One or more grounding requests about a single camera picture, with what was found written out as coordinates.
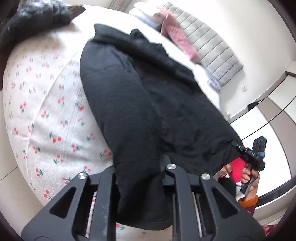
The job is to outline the floral sleeve right forearm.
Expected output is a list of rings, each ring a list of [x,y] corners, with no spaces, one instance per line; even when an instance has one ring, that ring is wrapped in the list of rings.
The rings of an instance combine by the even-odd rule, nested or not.
[[[253,197],[252,199],[246,200],[246,198],[240,198],[238,200],[238,203],[246,209],[246,211],[253,216],[255,213],[255,208],[256,208],[256,204],[258,201],[258,196],[256,195],[255,197]]]

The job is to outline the person's right hand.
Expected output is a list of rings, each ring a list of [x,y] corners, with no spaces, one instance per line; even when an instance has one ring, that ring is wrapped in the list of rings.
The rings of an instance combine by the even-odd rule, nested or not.
[[[260,180],[260,174],[255,170],[249,170],[247,167],[242,170],[241,183],[246,184],[250,182],[249,191],[243,198],[244,201],[249,201],[257,196],[257,189]]]

